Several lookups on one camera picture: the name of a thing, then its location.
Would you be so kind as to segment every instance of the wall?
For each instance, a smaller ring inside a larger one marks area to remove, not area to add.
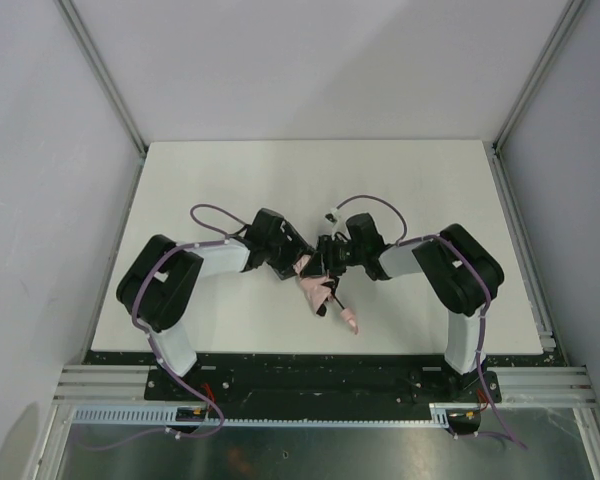
[[[136,164],[53,2],[1,1],[0,479],[83,342]]]
[[[567,0],[76,0],[160,140],[493,140]]]
[[[569,357],[600,399],[600,0],[504,155]]]

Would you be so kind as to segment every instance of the robotic arm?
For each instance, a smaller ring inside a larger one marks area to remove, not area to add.
[[[261,209],[253,223],[246,227],[244,236],[233,235],[223,244],[194,247],[173,255],[159,271],[166,278],[156,275],[151,279],[140,302],[139,321],[149,328],[149,335],[165,362],[177,375],[183,376],[197,357],[179,320],[199,278],[247,272],[267,263],[281,280],[296,275],[301,279],[322,279],[321,286],[328,287],[331,295],[314,311],[324,315],[326,301],[335,298],[338,279],[347,267],[364,267],[374,281],[422,272],[449,310],[445,360],[460,375],[472,372],[476,368],[479,335],[476,310],[485,303],[484,292],[438,238],[452,244],[471,263],[492,299],[504,281],[500,265],[460,225],[447,227],[439,236],[430,235],[397,245],[384,242],[368,213],[349,218],[346,228],[349,238],[343,234],[323,235],[314,248],[282,215]],[[142,282],[158,260],[175,246],[175,242],[165,236],[152,237],[123,277],[116,296],[129,313]]]

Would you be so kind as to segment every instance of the pink object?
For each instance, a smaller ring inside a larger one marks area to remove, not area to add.
[[[333,279],[329,278],[327,275],[322,277],[302,277],[300,273],[304,270],[304,267],[307,266],[310,260],[309,255],[303,255],[300,260],[296,262],[293,266],[294,271],[298,275],[298,283],[300,284],[300,288],[304,290],[305,296],[307,300],[309,300],[309,305],[313,313],[316,313],[320,306],[325,303],[327,300],[333,300],[331,295],[331,288],[329,288],[328,284],[333,283]],[[358,323],[356,321],[356,316],[350,308],[345,308],[340,312],[340,318],[342,318],[349,326],[353,329],[353,333],[355,335],[358,334]]]

